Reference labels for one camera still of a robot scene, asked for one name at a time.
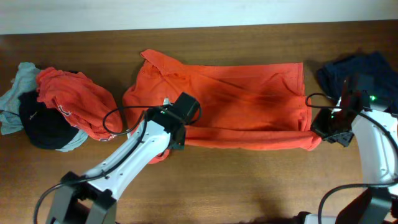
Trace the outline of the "red t-shirt white print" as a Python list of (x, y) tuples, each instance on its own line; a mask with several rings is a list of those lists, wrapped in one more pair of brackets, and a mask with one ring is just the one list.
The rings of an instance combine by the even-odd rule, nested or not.
[(144, 106), (174, 102), (187, 93), (202, 109), (200, 119), (187, 127), (188, 145), (311, 151), (320, 144), (310, 130), (302, 63), (208, 66), (184, 64), (150, 49), (141, 55), (144, 64), (122, 98), (130, 126)]

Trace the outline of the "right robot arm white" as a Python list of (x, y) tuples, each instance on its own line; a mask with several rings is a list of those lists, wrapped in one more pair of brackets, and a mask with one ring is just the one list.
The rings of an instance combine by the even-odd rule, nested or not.
[[(356, 139), (364, 183), (329, 190), (316, 214), (298, 214), (301, 223), (386, 223), (388, 215), (397, 216), (397, 115), (386, 111), (389, 100), (373, 88), (372, 76), (355, 74), (344, 81), (336, 106), (319, 106), (311, 130), (322, 140), (344, 147)], [(355, 188), (363, 192), (336, 216), (322, 214), (329, 196)]]

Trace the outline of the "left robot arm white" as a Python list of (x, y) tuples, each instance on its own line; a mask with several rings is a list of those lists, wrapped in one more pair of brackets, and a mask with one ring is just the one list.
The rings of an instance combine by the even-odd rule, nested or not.
[(186, 93), (143, 110), (130, 137), (108, 158), (83, 175), (68, 172), (48, 190), (55, 195), (47, 223), (115, 223), (127, 186), (155, 156), (183, 149), (185, 127), (201, 116), (199, 102)]

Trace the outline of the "folded navy blue garment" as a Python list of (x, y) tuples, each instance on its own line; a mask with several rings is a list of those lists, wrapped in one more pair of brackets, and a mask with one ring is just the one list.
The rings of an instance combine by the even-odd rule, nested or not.
[(327, 63), (317, 71), (321, 89), (335, 100), (340, 98), (343, 92), (344, 81), (353, 75), (371, 77), (371, 93), (391, 100), (388, 112), (397, 113), (397, 72), (379, 52), (352, 55)]

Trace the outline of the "red crumpled t-shirt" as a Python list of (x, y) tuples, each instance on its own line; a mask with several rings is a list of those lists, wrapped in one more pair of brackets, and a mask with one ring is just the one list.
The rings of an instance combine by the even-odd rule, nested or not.
[(123, 129), (121, 115), (113, 111), (113, 95), (84, 73), (49, 67), (36, 76), (37, 101), (56, 109), (69, 124), (98, 141), (109, 141)]

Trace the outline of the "black garment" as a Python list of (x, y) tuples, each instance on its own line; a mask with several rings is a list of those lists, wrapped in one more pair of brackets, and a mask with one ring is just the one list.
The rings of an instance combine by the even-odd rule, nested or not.
[(46, 150), (61, 149), (78, 133), (56, 109), (37, 101), (38, 93), (30, 91), (18, 97), (19, 117), (30, 142)]

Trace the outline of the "grey t-shirt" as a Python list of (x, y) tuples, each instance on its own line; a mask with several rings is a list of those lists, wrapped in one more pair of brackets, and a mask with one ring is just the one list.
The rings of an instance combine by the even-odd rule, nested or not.
[[(19, 117), (20, 101), (18, 99), (23, 93), (36, 91), (36, 77), (40, 69), (31, 62), (21, 62), (12, 88), (1, 97), (1, 134), (12, 134), (24, 130)], [(57, 151), (67, 152), (81, 146), (88, 139), (88, 135), (78, 129), (77, 135), (63, 148)]]

